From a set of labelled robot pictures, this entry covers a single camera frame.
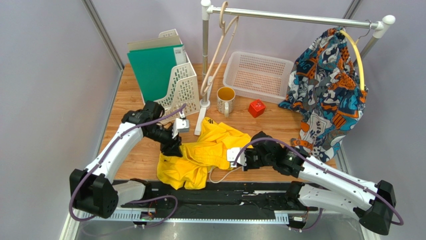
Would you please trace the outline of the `yellow shorts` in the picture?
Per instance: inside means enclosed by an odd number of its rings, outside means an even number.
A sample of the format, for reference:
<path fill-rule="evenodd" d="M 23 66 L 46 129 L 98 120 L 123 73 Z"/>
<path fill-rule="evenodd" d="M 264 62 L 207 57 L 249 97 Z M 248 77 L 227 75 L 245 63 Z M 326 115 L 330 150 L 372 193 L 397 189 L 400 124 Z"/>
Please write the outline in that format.
<path fill-rule="evenodd" d="M 182 157 L 159 155 L 157 178 L 178 190 L 200 190 L 206 187 L 209 171 L 215 167 L 230 170 L 227 150 L 243 147 L 251 137 L 223 122 L 210 117 L 201 122 L 201 134 L 196 142 L 183 143 Z"/>

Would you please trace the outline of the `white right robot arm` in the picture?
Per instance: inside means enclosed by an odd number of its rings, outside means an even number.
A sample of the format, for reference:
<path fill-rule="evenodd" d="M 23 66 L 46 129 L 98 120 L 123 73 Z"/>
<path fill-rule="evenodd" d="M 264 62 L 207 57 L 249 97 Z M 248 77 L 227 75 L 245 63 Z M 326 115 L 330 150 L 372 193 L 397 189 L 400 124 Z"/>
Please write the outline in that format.
<path fill-rule="evenodd" d="M 382 236 L 389 234 L 391 225 L 403 224 L 395 209 L 396 196 L 390 182 L 374 183 L 349 175 L 263 131 L 244 147 L 229 149 L 227 160 L 232 167 L 239 166 L 244 171 L 271 166 L 282 175 L 296 178 L 286 193 L 287 201 L 293 205 L 338 212 Z"/>

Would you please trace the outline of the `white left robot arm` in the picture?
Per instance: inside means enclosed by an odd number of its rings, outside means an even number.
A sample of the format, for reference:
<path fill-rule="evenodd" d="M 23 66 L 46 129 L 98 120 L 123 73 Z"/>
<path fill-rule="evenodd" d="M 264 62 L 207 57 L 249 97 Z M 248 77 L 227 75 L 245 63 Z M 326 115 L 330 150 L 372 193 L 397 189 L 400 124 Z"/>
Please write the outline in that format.
<path fill-rule="evenodd" d="M 134 178 L 113 184 L 117 171 L 143 138 L 160 143 L 160 152 L 164 156 L 182 157 L 178 124 L 183 123 L 183 129 L 189 129 L 189 121 L 184 115 L 186 106 L 183 104 L 166 115 L 161 104 L 148 100 L 142 109 L 128 111 L 102 152 L 85 169 L 74 169 L 70 174 L 69 215 L 81 222 L 82 218 L 74 213 L 74 210 L 80 210 L 90 214 L 86 221 L 95 217 L 107 219 L 117 207 L 142 200 L 148 183 Z"/>

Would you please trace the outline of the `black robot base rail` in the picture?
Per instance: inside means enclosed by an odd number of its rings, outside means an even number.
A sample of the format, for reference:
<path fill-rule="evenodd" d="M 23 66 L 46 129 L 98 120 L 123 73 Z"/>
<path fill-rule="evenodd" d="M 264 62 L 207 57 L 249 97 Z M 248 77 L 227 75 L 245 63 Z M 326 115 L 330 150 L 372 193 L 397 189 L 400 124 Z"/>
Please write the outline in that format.
<path fill-rule="evenodd" d="M 155 217 L 193 220 L 272 220 L 276 211 L 304 215 L 316 213 L 286 197 L 289 182 L 221 182 L 206 184 L 199 190 L 178 190 L 160 181 L 151 181 L 143 199 L 162 198 L 153 203 L 127 203 L 123 208 L 149 209 Z"/>

